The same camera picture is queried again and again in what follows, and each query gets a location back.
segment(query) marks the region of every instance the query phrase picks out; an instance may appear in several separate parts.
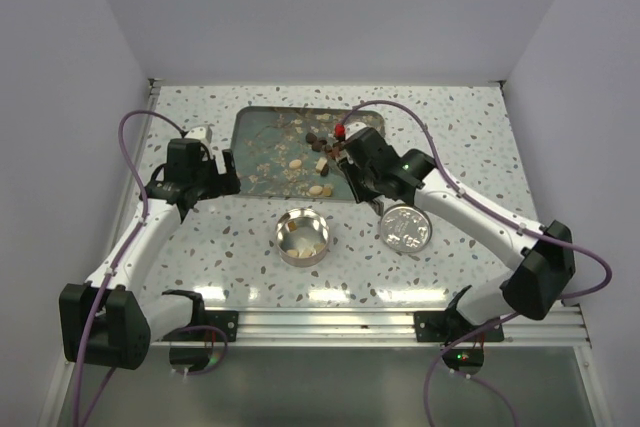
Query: stainless steel bowl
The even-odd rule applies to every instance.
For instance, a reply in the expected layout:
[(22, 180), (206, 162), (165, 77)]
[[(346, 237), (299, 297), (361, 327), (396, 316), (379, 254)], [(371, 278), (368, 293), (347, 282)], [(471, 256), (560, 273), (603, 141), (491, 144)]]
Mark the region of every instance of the stainless steel bowl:
[[(296, 267), (311, 267), (327, 255), (329, 225), (324, 217), (312, 209), (293, 209), (284, 214), (276, 224), (276, 246), (282, 260)], [(324, 247), (317, 249), (318, 244)], [(293, 257), (288, 250), (315, 252), (310, 257)]]

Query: painted tray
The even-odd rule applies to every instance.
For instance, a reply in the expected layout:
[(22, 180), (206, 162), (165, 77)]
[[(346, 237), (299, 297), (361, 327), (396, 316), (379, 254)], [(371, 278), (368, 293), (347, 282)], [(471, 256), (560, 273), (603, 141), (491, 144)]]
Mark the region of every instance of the painted tray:
[[(309, 198), (309, 188), (331, 184), (332, 200), (353, 200), (346, 179), (329, 160), (329, 175), (316, 173), (316, 162), (326, 157), (306, 143), (307, 132), (335, 141), (333, 129), (348, 110), (303, 107), (245, 107), (236, 116), (231, 148), (242, 187), (241, 195), (252, 197)], [(384, 136), (384, 119), (377, 112), (358, 111), (350, 120), (366, 123)], [(302, 168), (289, 169), (289, 162), (302, 161)]]

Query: metal tin lid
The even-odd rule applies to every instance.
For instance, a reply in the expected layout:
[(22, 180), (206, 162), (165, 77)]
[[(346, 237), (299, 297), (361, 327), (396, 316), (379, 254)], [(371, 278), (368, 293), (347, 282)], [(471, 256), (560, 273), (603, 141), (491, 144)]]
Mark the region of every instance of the metal tin lid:
[(431, 220), (420, 209), (394, 205), (380, 219), (382, 241), (398, 252), (419, 252), (431, 240)]

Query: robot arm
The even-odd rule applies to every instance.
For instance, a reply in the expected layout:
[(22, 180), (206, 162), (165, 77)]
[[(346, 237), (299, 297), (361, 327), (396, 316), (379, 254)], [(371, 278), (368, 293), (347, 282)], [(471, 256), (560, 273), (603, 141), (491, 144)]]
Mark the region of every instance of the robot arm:
[[(225, 173), (219, 173), (209, 145), (211, 131), (197, 127), (184, 138), (173, 139), (167, 162), (156, 169), (145, 190), (148, 215), (138, 235), (112, 273), (87, 344), (86, 362), (136, 369), (151, 342), (187, 325), (206, 324), (204, 301), (195, 292), (171, 290), (145, 305), (137, 296), (169, 237), (180, 227), (196, 202), (240, 192), (233, 154), (223, 151)], [(163, 180), (157, 180), (164, 170)], [(138, 228), (142, 203), (105, 261), (83, 285), (67, 284), (59, 298), (65, 356), (75, 361), (82, 331), (98, 287), (110, 272), (125, 239)]]
[[(415, 149), (400, 157), (375, 129), (349, 132), (344, 149), (352, 162), (343, 158), (338, 165), (356, 202), (372, 202), (382, 195), (432, 212), (485, 245), (513, 271), (459, 292), (444, 312), (443, 331), (455, 330), (459, 336), (513, 312), (535, 320), (546, 316), (575, 272), (572, 252), (523, 235), (480, 211), (450, 188), (431, 157)], [(455, 182), (485, 206), (518, 222), (521, 228), (571, 241), (570, 230), (560, 222), (545, 227), (509, 212), (460, 181)]]

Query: speckled table surface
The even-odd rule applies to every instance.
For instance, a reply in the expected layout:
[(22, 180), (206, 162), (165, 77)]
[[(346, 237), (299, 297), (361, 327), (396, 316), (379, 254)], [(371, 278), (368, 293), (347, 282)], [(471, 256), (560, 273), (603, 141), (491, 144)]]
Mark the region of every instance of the speckled table surface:
[[(371, 99), (415, 109), (457, 177), (505, 207), (536, 217), (498, 87), (165, 86), (157, 111), (185, 128), (212, 124), (214, 150), (221, 150), (230, 145), (236, 113), (248, 105), (345, 108)], [(375, 110), (400, 155), (412, 147), (428, 152), (408, 116), (390, 107)], [(140, 162), (143, 179), (164, 162), (164, 147), (174, 136), (171, 127), (153, 119)], [(322, 262), (295, 268), (274, 250), (274, 226), (285, 211), (305, 205), (328, 219), (333, 239)], [(240, 309), (441, 308), (460, 288), (505, 272), (475, 240), (431, 218), (430, 244), (416, 255), (400, 255), (379, 240), (378, 218), (364, 204), (242, 196), (203, 202), (161, 251), (141, 301), (181, 288), (201, 292), (209, 306)]]

